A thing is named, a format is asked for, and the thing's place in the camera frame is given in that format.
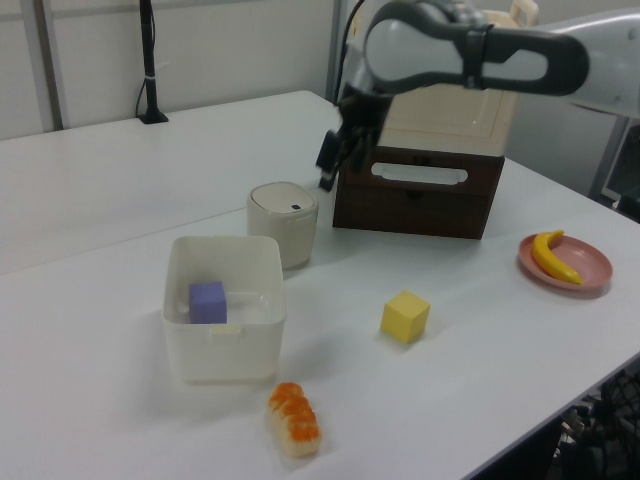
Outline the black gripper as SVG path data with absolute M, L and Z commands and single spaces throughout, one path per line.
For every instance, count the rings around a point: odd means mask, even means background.
M 316 159 L 321 170 L 319 187 L 331 191 L 341 164 L 341 150 L 350 152 L 347 166 L 360 171 L 379 143 L 393 97 L 367 93 L 345 84 L 337 103 L 342 119 L 338 132 L 328 131 Z

